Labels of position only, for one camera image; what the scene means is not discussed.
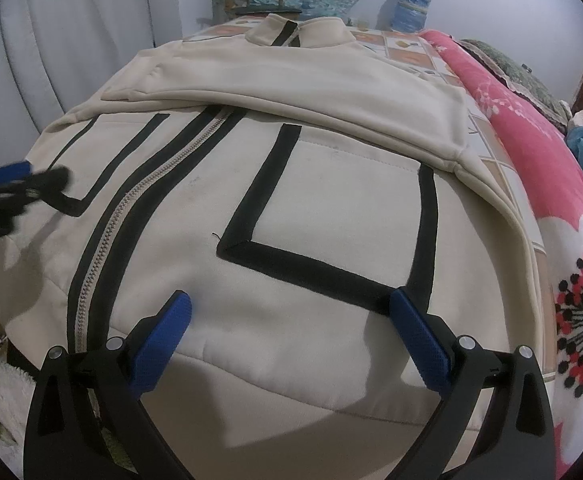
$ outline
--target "blue clamp pad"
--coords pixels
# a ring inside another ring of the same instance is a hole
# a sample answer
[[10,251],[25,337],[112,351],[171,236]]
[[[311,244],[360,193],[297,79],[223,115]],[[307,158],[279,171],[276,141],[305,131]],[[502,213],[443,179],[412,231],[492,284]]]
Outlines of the blue clamp pad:
[[129,387],[137,399],[156,387],[190,322],[191,299],[182,292],[172,300],[134,357]]
[[31,164],[28,160],[0,167],[0,185],[14,180],[21,180],[31,174]]
[[396,288],[389,297],[389,317],[427,388],[446,397],[451,391],[449,356],[400,288]]

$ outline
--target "fleece fabric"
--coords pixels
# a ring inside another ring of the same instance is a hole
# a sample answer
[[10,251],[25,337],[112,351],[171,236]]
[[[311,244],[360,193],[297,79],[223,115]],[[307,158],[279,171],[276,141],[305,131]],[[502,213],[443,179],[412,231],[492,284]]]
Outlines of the fleece fabric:
[[0,239],[0,320],[40,366],[184,290],[191,325],[143,402],[194,475],[384,478],[439,400],[367,301],[410,279],[421,223],[428,312],[543,359],[533,249],[465,120],[461,89],[338,18],[143,50],[28,155],[73,181]]

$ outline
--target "blue jar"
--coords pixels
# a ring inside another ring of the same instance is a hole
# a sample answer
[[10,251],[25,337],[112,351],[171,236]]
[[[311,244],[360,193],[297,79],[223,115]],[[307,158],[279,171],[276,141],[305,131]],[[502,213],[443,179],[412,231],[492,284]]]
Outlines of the blue jar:
[[392,30],[405,33],[423,30],[430,3],[431,0],[398,0],[391,22]]

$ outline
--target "metal zipper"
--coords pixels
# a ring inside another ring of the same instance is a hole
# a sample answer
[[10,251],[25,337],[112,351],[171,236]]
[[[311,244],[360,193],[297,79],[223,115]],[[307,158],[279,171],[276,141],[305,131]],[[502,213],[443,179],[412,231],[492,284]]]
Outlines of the metal zipper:
[[80,289],[78,309],[76,312],[76,323],[74,327],[77,352],[86,351],[89,307],[94,293],[94,288],[98,282],[98,277],[102,270],[102,266],[107,260],[111,244],[115,239],[115,235],[120,225],[127,216],[127,213],[140,198],[140,196],[142,196],[142,194],[152,184],[173,170],[178,164],[185,160],[185,158],[187,158],[189,155],[191,155],[191,153],[199,148],[203,142],[209,139],[209,137],[212,136],[212,134],[214,134],[214,132],[216,132],[220,126],[222,126],[225,120],[231,115],[232,111],[233,108],[224,108],[216,120],[214,120],[209,126],[207,126],[205,130],[198,134],[198,136],[185,148],[180,150],[180,152],[172,156],[172,158],[162,164],[162,166],[149,173],[145,178],[137,183],[118,203],[116,209],[114,209],[113,214],[110,216],[110,219],[107,222],[107,226],[105,227],[104,232],[100,237],[97,250],[95,251],[94,257],[92,258],[92,261],[89,265],[89,270],[84,277],[84,281],[82,282]]

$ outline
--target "pink blanket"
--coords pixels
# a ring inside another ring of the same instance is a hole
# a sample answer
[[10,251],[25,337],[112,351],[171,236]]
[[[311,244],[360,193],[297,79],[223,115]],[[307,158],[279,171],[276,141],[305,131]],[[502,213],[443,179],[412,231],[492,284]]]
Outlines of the pink blanket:
[[421,34],[489,118],[521,181],[547,253],[556,312],[552,412],[557,478],[583,452],[583,172],[564,138],[449,36]]

